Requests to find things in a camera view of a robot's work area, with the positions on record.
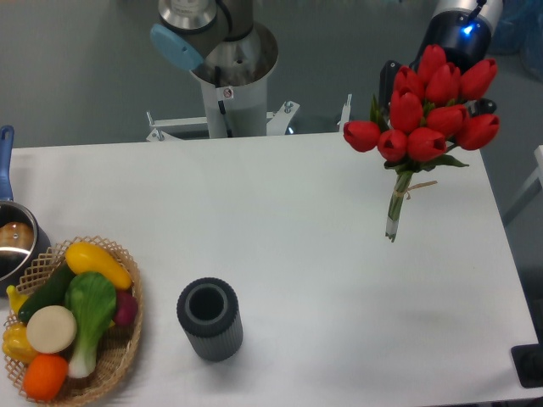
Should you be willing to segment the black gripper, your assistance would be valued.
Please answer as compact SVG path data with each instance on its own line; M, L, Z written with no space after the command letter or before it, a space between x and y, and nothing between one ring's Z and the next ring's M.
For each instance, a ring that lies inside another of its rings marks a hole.
M487 54L492 36L504 7L502 0L470 1L440 0L417 53L420 65L428 45L439 45L445 51L446 60L460 71L467 71ZM379 73L378 107L381 113L389 111L394 91L395 77L401 64L387 61ZM471 117L493 114L497 105L493 100L480 98L466 102Z

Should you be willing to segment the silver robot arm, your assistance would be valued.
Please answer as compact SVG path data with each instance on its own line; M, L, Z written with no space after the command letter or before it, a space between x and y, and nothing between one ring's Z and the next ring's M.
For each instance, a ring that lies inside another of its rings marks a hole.
M445 59L465 72L487 54L503 13L502 1L436 1L412 69L426 47L443 48ZM246 110L267 106L267 80L277 65L277 39L254 19L251 1L160 1L159 23L150 30L154 48L170 64L191 73L203 88L231 87Z

